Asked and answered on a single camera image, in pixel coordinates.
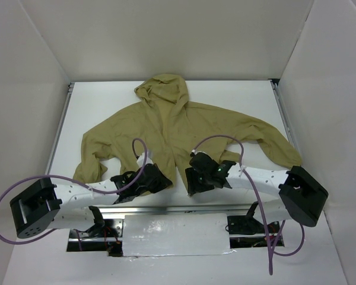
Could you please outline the tan hooded zip jacket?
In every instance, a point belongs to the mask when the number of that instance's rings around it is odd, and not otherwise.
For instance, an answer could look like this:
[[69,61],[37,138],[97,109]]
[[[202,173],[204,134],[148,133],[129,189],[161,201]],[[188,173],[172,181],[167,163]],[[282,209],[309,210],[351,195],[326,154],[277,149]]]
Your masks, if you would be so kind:
[[116,112],[87,131],[81,142],[81,161],[74,179],[82,183],[101,181],[104,160],[118,158],[121,171],[138,168],[135,153],[144,148],[172,182],[185,177],[195,145],[214,160],[236,161],[228,151],[235,141],[256,141],[265,156],[287,169],[302,159],[288,140],[269,123],[243,113],[191,102],[185,80],[161,74],[135,89],[139,102]]

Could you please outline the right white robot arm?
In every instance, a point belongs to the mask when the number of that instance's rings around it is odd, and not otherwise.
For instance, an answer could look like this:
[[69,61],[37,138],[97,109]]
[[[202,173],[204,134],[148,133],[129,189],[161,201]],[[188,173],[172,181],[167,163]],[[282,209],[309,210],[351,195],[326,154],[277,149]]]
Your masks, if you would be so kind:
[[292,219],[302,226],[315,227],[329,196],[327,190],[304,168],[266,170],[242,166],[230,160],[217,163],[209,155],[192,155],[185,170],[189,195],[223,189],[251,189],[274,199],[254,203],[246,218],[247,228],[260,232],[267,223]]

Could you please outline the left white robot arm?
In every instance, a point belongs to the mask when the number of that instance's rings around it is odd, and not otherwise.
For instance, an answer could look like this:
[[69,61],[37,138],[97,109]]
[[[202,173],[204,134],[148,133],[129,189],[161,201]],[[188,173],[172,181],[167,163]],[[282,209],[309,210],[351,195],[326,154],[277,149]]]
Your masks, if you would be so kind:
[[17,237],[32,238],[46,229],[77,229],[92,237],[104,231],[101,205],[130,202],[172,186],[156,164],[87,186],[55,184],[41,178],[10,201]]

